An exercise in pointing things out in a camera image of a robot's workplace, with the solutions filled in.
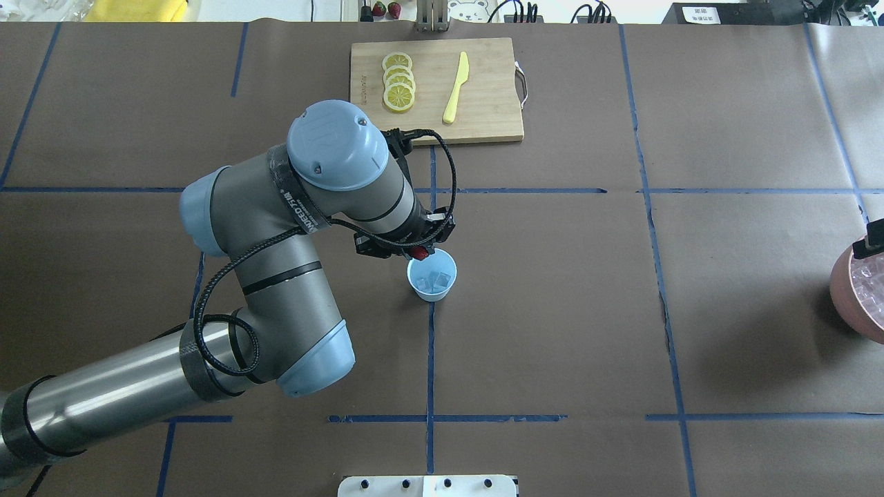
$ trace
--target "knife handle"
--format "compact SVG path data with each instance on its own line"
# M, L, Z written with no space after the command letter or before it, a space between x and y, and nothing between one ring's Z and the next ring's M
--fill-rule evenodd
M451 96L448 98L448 105L445 107L445 112L442 113L442 122L446 124L451 124L454 122L454 118L457 117L457 101L461 97L461 85L463 83L454 83L454 88L451 90Z

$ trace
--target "blue joint cap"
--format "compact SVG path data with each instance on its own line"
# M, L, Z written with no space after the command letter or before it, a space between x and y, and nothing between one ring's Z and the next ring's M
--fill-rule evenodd
M218 174L228 167L230 166L221 167L212 174L207 174L188 185L181 192L178 202L184 230L194 239L194 243L200 250L215 257L222 257L226 254L218 246L215 232L212 231L212 190L215 188Z
M288 129L286 149L303 179L333 192L370 184L390 156L384 135L365 112L343 100L310 105Z
M302 397L318 392L344 378L356 356L347 332L347 322L341 320L307 354L277 379L277 385L289 397Z

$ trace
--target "white label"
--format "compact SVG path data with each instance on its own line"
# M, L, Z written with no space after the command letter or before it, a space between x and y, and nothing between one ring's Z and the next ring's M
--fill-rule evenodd
M682 13L690 24L721 24L715 7L682 7Z

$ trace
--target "pink bowl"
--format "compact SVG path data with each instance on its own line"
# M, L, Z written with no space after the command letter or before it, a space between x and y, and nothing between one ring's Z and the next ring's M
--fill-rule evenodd
M884 257L884 254L873 257ZM832 302L838 310L838 314L851 328L878 343L884 343L884 328L875 322L857 296L854 279L850 276L856 263L857 259L853 258L852 246L847 247L847 250L844 250L844 253L838 257L829 280L829 293L832 295Z

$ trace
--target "strawberry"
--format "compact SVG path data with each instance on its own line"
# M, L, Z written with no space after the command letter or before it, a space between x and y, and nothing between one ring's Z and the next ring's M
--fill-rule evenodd
M387 11L390 12L390 17L398 19L402 14L402 5L399 5L399 2L390 2L390 4L387 5Z
M371 8L371 15L375 16L376 18L381 18L384 17L385 14L386 7L384 7L384 2L378 0L377 2L375 2L375 6Z

